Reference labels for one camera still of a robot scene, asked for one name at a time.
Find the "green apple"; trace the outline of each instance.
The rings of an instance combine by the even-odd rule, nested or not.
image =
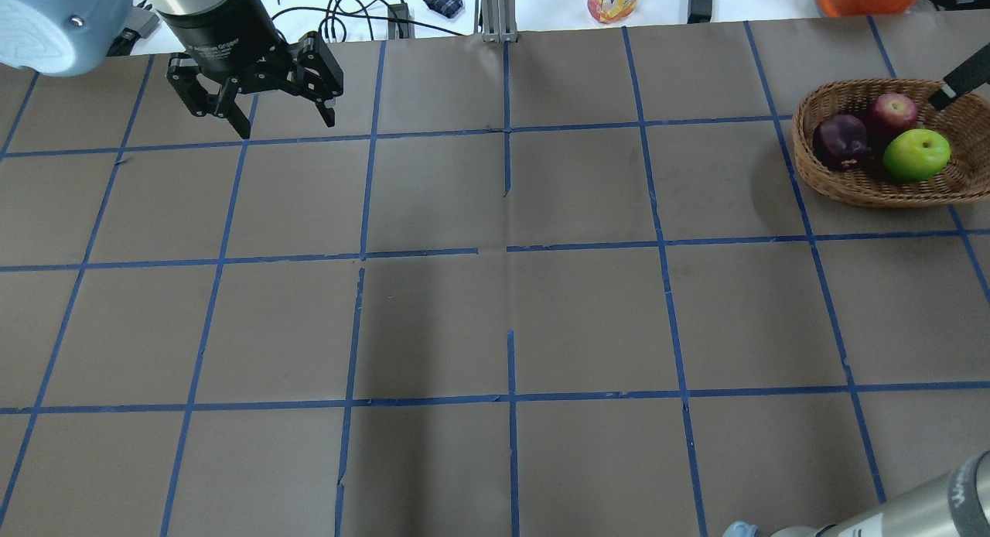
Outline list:
[[[944,136],[929,128],[898,135],[883,153],[883,166],[901,183],[930,180],[945,167],[951,149]]]

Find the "dark red apple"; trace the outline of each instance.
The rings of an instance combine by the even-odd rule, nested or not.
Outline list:
[[[866,160],[866,125],[851,115],[827,118],[814,130],[814,155],[830,169],[849,171]]]
[[[870,104],[863,116],[870,145],[883,152],[884,146],[918,122],[918,104],[896,92],[883,94]]]

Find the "black cord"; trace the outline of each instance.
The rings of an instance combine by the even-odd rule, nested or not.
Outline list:
[[[320,12],[326,12],[326,9],[321,9],[321,8],[318,8],[318,7],[290,7],[290,8],[287,8],[287,9],[282,9],[279,12],[276,12],[276,14],[274,14],[274,15],[271,16],[271,19],[272,19],[272,21],[275,21],[275,19],[278,19],[279,16],[285,15],[286,12],[290,12],[290,11],[320,11]],[[337,18],[336,16],[331,16],[331,19],[333,21],[336,21],[336,22],[339,22],[340,23],[340,28],[343,30],[343,39],[347,39],[347,24],[344,23],[343,21],[340,21],[340,19]]]
[[[369,4],[366,4],[366,5],[361,4],[360,0],[354,0],[354,1],[357,1],[357,4],[358,5],[361,5],[361,8],[358,9],[357,12],[364,12],[364,14],[367,15],[369,9],[371,9],[371,6],[374,5],[375,2],[381,2],[382,5],[385,5],[386,15],[391,15],[393,19],[398,19],[399,18],[399,16],[395,14],[395,11],[393,11],[392,7],[389,7],[388,2],[385,1],[385,0],[372,0],[371,2],[369,2]],[[342,4],[342,2],[343,2],[343,0],[336,0],[336,4],[333,5],[333,12],[339,12],[340,11],[340,4]],[[396,26],[399,28],[399,37],[405,37],[405,32],[403,32],[403,29],[402,29],[402,26],[400,25],[400,23],[397,22],[396,23]],[[371,28],[371,21],[368,21],[368,33],[370,34],[371,39],[374,40],[374,30]]]
[[[290,11],[317,11],[317,12],[326,12],[326,9],[325,8],[322,8],[322,7],[290,7],[290,8],[287,8],[287,9],[282,9],[279,12],[276,12],[276,14],[272,16],[272,21],[275,21],[275,19],[279,18],[279,16],[285,15],[286,12],[290,12]],[[357,19],[364,19],[365,18],[364,15],[354,15],[354,14],[351,14],[351,12],[343,12],[343,11],[342,12],[337,12],[336,15],[350,16],[350,18],[357,18]],[[443,29],[443,27],[441,27],[441,26],[427,25],[427,23],[425,23],[425,22],[410,21],[410,19],[394,19],[394,18],[392,18],[392,16],[375,16],[375,15],[368,16],[368,18],[369,19],[373,19],[374,21],[392,21],[392,22],[403,23],[403,25],[423,26],[424,29],[434,29],[434,30],[438,30],[439,32],[452,34],[453,36],[464,36],[464,34],[462,34],[460,32],[453,32],[453,30]]]
[[[368,14],[368,5],[362,4],[361,0],[354,0],[354,1],[356,1],[358,5],[361,5],[361,8],[358,9],[357,11],[355,11],[355,13],[357,14],[357,12],[364,11],[364,18],[367,19],[367,21],[368,21],[368,33],[371,35],[371,39],[374,39],[374,29],[372,29],[372,27],[371,27],[371,19],[368,18],[368,15],[369,15]],[[326,18],[324,19],[324,21],[328,21],[328,19],[329,19],[329,17],[331,15],[335,15],[337,12],[340,11],[340,3],[341,2],[343,2],[343,0],[336,0],[336,4],[335,4],[335,2],[333,2],[333,0],[329,0],[328,2],[326,2]],[[331,26],[329,28],[329,33],[333,34],[333,37],[336,38],[336,29],[335,29],[335,27],[333,27],[334,25],[335,25],[335,23],[333,23],[333,22],[330,22],[329,23],[329,26]]]
[[[936,11],[941,11],[941,7],[938,7],[938,4],[934,2],[934,0],[927,0],[927,1],[931,2],[931,5],[934,6],[934,9],[936,9]]]

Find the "wicker basket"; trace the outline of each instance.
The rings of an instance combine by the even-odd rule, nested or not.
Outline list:
[[[972,202],[990,196],[990,103],[975,94],[936,111],[927,97],[941,82],[867,79],[832,82],[814,89],[794,114],[794,163],[801,178],[828,198],[873,208],[909,208]],[[878,96],[899,92],[918,104],[920,127],[945,136],[952,157],[941,173],[920,183],[898,184],[882,170],[837,173],[812,152],[814,129],[835,114],[858,114]]]

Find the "apple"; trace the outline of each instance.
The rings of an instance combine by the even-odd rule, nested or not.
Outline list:
[[[863,116],[870,145],[882,149],[887,143],[918,122],[918,104],[911,97],[888,92],[878,97]]]
[[[845,114],[822,121],[812,139],[814,154],[821,163],[838,171],[862,166],[866,143],[866,125],[855,116]]]
[[[883,153],[883,166],[901,183],[930,180],[951,157],[944,136],[929,128],[912,128],[902,132]]]

